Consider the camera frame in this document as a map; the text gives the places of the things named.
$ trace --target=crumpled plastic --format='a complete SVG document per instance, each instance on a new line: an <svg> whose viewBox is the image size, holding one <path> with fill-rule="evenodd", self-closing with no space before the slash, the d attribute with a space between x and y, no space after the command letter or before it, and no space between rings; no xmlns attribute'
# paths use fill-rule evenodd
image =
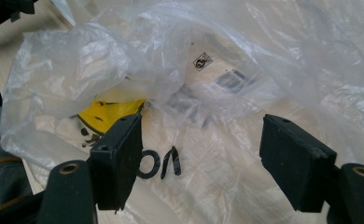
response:
<svg viewBox="0 0 364 224"><path fill-rule="evenodd" d="M147 98L144 150L161 164L179 152L182 174L169 164L163 180L138 179L124 221L324 223L327 209L294 212L262 167L262 117L294 121L338 152L339 166L364 164L364 1L115 3L67 33L27 35L7 82L2 146L46 183L44 170L88 155L33 120L55 124L95 98ZM140 169L152 165L143 158Z"/></svg>

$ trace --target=plastic bag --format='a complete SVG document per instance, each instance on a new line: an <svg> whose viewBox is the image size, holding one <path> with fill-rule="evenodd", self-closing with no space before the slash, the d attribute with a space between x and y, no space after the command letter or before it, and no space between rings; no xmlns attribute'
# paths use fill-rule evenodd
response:
<svg viewBox="0 0 364 224"><path fill-rule="evenodd" d="M86 35L87 27L95 27L110 34L113 46L125 49L119 56L126 64L113 67L119 58L101 58L118 72L87 74L88 82L72 85L79 91L65 97L60 92L74 89L62 80L73 80L80 64L68 63L69 70L60 67L55 72L56 66L48 64L53 60L64 64L58 60L61 54L40 58L32 55L32 49L48 50L68 35L29 35L7 83L3 147L47 170L62 161L85 158L87 154L57 132L38 132L33 120L51 118L60 123L94 97L123 102L144 96L149 99L143 111L144 150L155 150L163 164L175 147L182 173L174 175L169 164L164 179L159 172L137 180L120 218L132 223L323 223L322 216L292 211L261 165L259 141L262 117L275 114L293 120L336 150L338 165L364 163L364 37L353 38L358 30L346 31L344 20L353 15L330 15L330 3L116 4L93 23L72 31ZM364 17L364 1L341 4L359 8L354 13ZM46 36L49 44L36 44ZM79 51L86 44L75 46ZM101 49L112 51L113 46ZM37 69L44 65L47 69ZM47 98L49 90L57 94ZM140 169L147 172L152 166L143 158Z"/></svg>

